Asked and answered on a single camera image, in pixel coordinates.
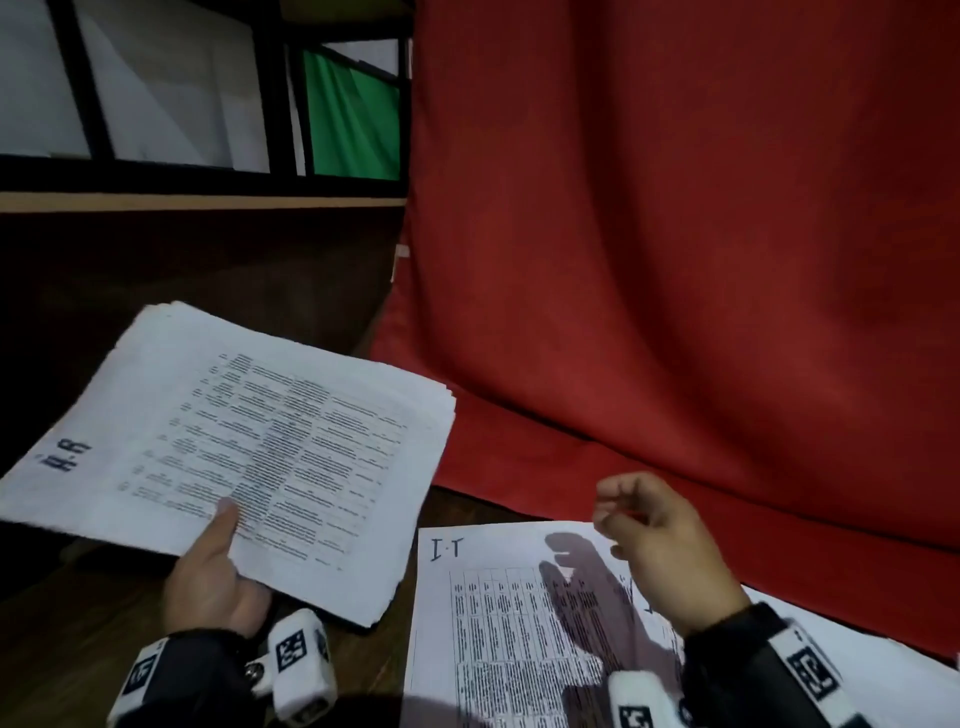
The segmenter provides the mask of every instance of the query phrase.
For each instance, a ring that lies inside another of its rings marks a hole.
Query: green curtain
[[[399,89],[315,53],[303,65],[314,172],[399,180]]]

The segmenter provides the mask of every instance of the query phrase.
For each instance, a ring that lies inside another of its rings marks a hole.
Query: brown table surface
[[[421,526],[526,521],[440,488]],[[363,631],[326,619],[341,700],[319,725],[396,725],[417,583],[417,546],[383,619]],[[5,554],[16,558],[16,554]],[[101,546],[0,602],[0,725],[103,726],[140,647],[162,636],[160,592],[169,557]],[[277,607],[299,604],[277,596]]]

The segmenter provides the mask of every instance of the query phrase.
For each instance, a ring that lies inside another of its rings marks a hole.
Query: paper
[[[0,481],[0,518],[178,554],[230,496],[241,573],[369,626],[453,405],[424,377],[151,306]]]
[[[614,669],[655,672],[679,704],[683,643],[610,545],[581,522],[420,529],[401,728],[608,726]],[[748,594],[804,627],[876,728],[957,724],[954,670]]]

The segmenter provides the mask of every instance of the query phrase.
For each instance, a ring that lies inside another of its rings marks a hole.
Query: dark wall
[[[66,410],[147,303],[185,301],[352,351],[389,289],[402,216],[398,207],[0,215],[0,468]],[[27,545],[38,550],[13,575],[21,584],[56,559],[59,542],[0,523],[4,552]]]

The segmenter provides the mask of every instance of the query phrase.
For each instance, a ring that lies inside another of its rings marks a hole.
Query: red fabric
[[[656,466],[746,582],[960,650],[955,8],[418,2],[374,356],[455,385],[437,482]]]

